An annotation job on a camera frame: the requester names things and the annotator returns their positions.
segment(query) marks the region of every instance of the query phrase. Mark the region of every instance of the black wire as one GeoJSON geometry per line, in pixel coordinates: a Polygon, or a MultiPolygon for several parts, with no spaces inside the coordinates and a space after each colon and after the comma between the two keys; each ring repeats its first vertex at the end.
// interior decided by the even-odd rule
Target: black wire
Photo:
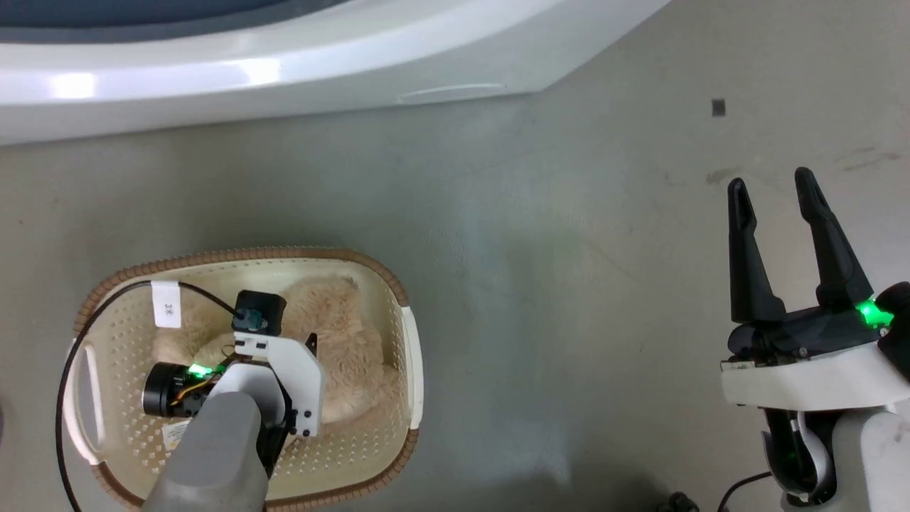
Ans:
{"type": "Polygon", "coordinates": [[[733,493],[736,492],[736,489],[738,489],[742,486],[747,486],[747,485],[751,484],[752,482],[764,480],[768,476],[771,476],[770,471],[765,472],[765,473],[759,473],[758,475],[755,475],[755,476],[749,476],[748,478],[745,478],[745,479],[740,480],[739,482],[736,482],[735,484],[733,484],[733,486],[730,487],[730,489],[727,491],[727,494],[723,495],[723,498],[721,498],[721,505],[717,507],[717,512],[726,512],[727,502],[730,501],[730,497],[733,496],[733,493]]]}
{"type": "MultiPolygon", "coordinates": [[[[63,374],[60,376],[60,387],[57,388],[54,436],[56,441],[57,468],[60,470],[60,479],[63,481],[63,489],[66,491],[66,497],[69,499],[69,505],[73,508],[74,512],[82,512],[82,508],[79,507],[79,504],[76,501],[76,495],[73,493],[73,486],[69,482],[69,474],[66,472],[66,461],[63,457],[63,393],[66,389],[66,382],[69,380],[69,372],[73,367],[73,360],[76,359],[76,353],[79,352],[79,347],[82,346],[82,342],[85,340],[88,331],[101,316],[101,313],[107,309],[107,306],[111,305],[115,300],[119,299],[125,293],[133,291],[137,288],[149,286],[151,283],[152,281],[148,280],[131,282],[127,286],[124,286],[120,290],[114,292],[114,294],[111,295],[106,301],[102,302],[101,305],[99,305],[95,311],[92,312],[92,314],[88,317],[88,320],[86,320],[86,323],[82,326],[82,329],[79,331],[79,334],[73,341],[72,348],[69,349],[69,355],[66,357],[66,363],[63,366],[63,374]]],[[[186,288],[187,290],[192,290],[193,292],[202,295],[203,297],[226,309],[233,316],[239,319],[243,319],[243,315],[237,312],[237,310],[230,307],[226,302],[222,301],[215,295],[212,295],[211,293],[199,288],[198,286],[189,284],[188,282],[178,282],[177,286],[180,288],[186,288]]]]}

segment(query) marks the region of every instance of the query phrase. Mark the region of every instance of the laundry basket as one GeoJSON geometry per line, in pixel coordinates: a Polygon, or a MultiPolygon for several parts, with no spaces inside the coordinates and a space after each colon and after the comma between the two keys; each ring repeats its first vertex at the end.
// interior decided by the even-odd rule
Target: laundry basket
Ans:
{"type": "MultiPolygon", "coordinates": [[[[398,400],[368,425],[300,439],[285,449],[269,482],[266,510],[292,511],[359,497],[385,486],[401,472],[417,443],[423,410],[423,369],[417,324],[408,297],[391,272],[354,251],[266,248],[198,254],[139,265],[101,282],[76,319],[88,316],[112,292],[130,282],[190,282],[233,303],[243,289],[278,293],[303,277],[341,275],[359,286],[363,314],[379,329],[386,364],[399,370],[398,400]]],[[[102,313],[86,337],[74,368],[87,364],[96,417],[89,439],[78,403],[77,378],[65,392],[64,418],[79,453],[105,491],[140,507],[170,452],[161,428],[180,421],[145,415],[141,395],[156,330],[151,289],[123,295],[102,313]]]]}

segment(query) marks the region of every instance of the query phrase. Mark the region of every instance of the gray floor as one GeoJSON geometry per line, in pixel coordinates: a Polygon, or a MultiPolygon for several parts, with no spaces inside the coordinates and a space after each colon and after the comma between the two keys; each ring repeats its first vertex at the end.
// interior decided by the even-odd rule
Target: gray floor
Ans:
{"type": "MultiPolygon", "coordinates": [[[[764,470],[723,402],[725,184],[775,289],[817,282],[793,170],[816,170],[873,285],[906,279],[910,5],[675,0],[542,94],[0,150],[0,499],[65,506],[52,442],[76,307],[121,267],[346,246],[410,291],[418,451],[337,510],[705,509],[764,470]],[[711,117],[725,97],[726,118],[711,117]]],[[[114,510],[71,452],[86,509],[114,510]]],[[[734,512],[776,509],[771,483],[734,512]]]]}

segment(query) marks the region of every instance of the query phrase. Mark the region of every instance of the floor stain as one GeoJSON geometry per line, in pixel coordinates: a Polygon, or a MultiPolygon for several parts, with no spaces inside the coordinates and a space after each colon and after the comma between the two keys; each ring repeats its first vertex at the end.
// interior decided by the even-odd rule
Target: floor stain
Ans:
{"type": "Polygon", "coordinates": [[[901,156],[898,155],[897,153],[882,153],[881,155],[879,155],[878,157],[876,157],[874,159],[867,160],[865,162],[861,162],[861,163],[858,163],[855,165],[848,165],[847,167],[842,168],[841,172],[853,172],[855,170],[873,167],[884,161],[894,161],[894,160],[899,160],[900,158],[901,158],[901,156]]]}
{"type": "Polygon", "coordinates": [[[623,268],[623,267],[622,267],[622,266],[621,266],[621,265],[620,265],[620,264],[619,264],[611,255],[610,255],[610,253],[607,252],[603,247],[601,247],[600,245],[598,245],[597,243],[595,243],[593,240],[591,240],[591,239],[589,239],[588,237],[586,237],[586,236],[580,234],[580,233],[577,232],[577,231],[575,232],[575,234],[578,236],[578,238],[581,240],[581,242],[584,243],[584,245],[588,247],[588,249],[594,251],[596,254],[598,254],[599,256],[601,256],[602,258],[604,258],[604,259],[605,259],[605,260],[606,260],[614,269],[616,269],[617,271],[619,271],[619,273],[621,273],[622,275],[624,275],[624,276],[626,276],[627,278],[629,278],[630,281],[635,282],[636,284],[639,284],[639,285],[641,285],[641,286],[647,285],[647,282],[645,282],[644,279],[642,279],[641,277],[639,277],[638,274],[636,274],[636,273],[634,273],[634,272],[631,272],[631,271],[627,271],[625,268],[623,268]]]}
{"type": "Polygon", "coordinates": [[[673,179],[670,176],[670,173],[666,172],[666,171],[664,171],[664,173],[663,173],[663,183],[664,183],[664,185],[666,185],[668,187],[684,187],[685,186],[685,183],[676,181],[675,179],[673,179]]]}
{"type": "Polygon", "coordinates": [[[720,185],[721,181],[723,181],[725,178],[730,178],[732,175],[742,171],[743,166],[741,165],[738,165],[736,167],[725,167],[723,169],[717,169],[706,174],[704,177],[704,182],[708,185],[720,185]]]}
{"type": "Polygon", "coordinates": [[[849,159],[854,155],[863,155],[865,153],[871,153],[873,151],[875,151],[875,146],[866,146],[864,148],[856,148],[853,151],[850,151],[849,153],[847,153],[846,155],[843,155],[843,156],[840,156],[840,157],[834,159],[834,163],[849,159]]]}

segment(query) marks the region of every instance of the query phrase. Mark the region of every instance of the small dark object on floor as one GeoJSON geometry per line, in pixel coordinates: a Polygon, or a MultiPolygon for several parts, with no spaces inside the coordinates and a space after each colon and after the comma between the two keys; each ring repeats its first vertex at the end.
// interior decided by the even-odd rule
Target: small dark object on floor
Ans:
{"type": "Polygon", "coordinates": [[[683,493],[673,493],[666,505],[657,506],[655,512],[700,512],[695,502],[683,493]]]}
{"type": "Polygon", "coordinates": [[[711,100],[711,117],[724,118],[727,115],[727,100],[722,97],[711,100]]]}

